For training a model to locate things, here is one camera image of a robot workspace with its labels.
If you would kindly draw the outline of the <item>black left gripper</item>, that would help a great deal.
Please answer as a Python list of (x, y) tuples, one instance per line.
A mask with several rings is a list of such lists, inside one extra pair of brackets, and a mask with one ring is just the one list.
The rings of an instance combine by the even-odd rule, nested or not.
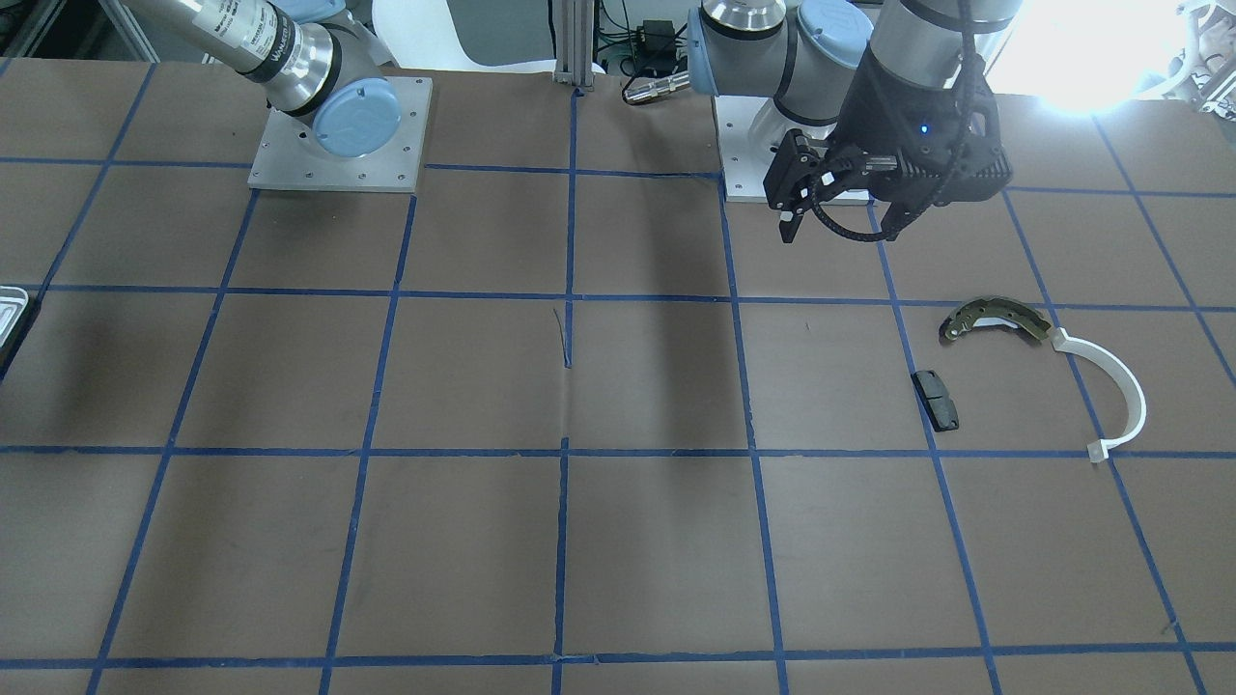
[(874, 51), (861, 53), (857, 74), (826, 142), (789, 130), (763, 179), (768, 207), (777, 211), (777, 232), (792, 242), (807, 211), (834, 232), (821, 210), (826, 197), (865, 189), (887, 202), (880, 221), (897, 235), (913, 211), (955, 202), (989, 202), (1012, 181), (1014, 168), (1000, 141), (1000, 117), (979, 53), (963, 59), (950, 89), (904, 80)]

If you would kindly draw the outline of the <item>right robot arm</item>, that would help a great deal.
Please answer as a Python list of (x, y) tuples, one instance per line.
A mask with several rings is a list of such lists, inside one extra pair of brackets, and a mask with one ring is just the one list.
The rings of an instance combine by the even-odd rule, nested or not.
[(265, 88), (269, 108), (304, 122), (331, 155), (375, 153), (402, 108), (382, 74), (394, 58), (345, 1), (129, 1), (182, 40)]

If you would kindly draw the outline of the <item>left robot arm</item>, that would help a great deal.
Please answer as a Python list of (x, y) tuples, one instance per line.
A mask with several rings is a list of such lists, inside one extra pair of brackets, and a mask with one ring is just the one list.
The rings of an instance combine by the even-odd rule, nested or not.
[(1012, 181), (993, 41), (1018, 1), (702, 1), (688, 14), (693, 92), (764, 96), (786, 124), (761, 185), (784, 242), (803, 216), (892, 241), (927, 209), (989, 202)]

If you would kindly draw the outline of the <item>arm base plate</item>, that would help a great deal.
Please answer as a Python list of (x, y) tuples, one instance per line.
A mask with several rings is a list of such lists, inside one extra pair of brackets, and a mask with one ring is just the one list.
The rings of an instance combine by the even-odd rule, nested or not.
[(800, 129), (812, 139), (823, 140), (836, 129), (834, 124), (791, 122), (777, 111), (772, 98), (766, 96), (714, 96), (714, 116), (728, 202), (760, 207), (768, 205), (763, 179), (784, 135)]
[(273, 111), (256, 150), (247, 184), (278, 192), (414, 193), (425, 153), (434, 82), (428, 75), (391, 75), (379, 101), (397, 101), (399, 122), (373, 153), (345, 157), (292, 116)]

